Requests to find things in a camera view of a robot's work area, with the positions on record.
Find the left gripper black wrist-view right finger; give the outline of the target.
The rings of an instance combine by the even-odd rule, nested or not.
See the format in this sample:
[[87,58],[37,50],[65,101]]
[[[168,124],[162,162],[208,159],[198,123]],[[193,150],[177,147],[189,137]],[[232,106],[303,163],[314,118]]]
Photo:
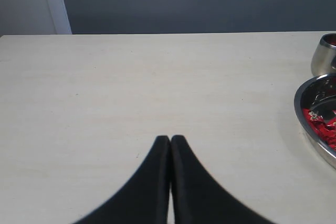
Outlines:
[[271,223],[228,193],[204,168],[186,138],[171,139],[175,223]]

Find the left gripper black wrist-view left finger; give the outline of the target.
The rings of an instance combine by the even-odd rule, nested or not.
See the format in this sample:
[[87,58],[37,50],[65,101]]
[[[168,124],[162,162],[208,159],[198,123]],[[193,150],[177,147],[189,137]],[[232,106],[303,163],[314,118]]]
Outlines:
[[170,140],[160,135],[123,187],[76,223],[167,223],[169,198]]

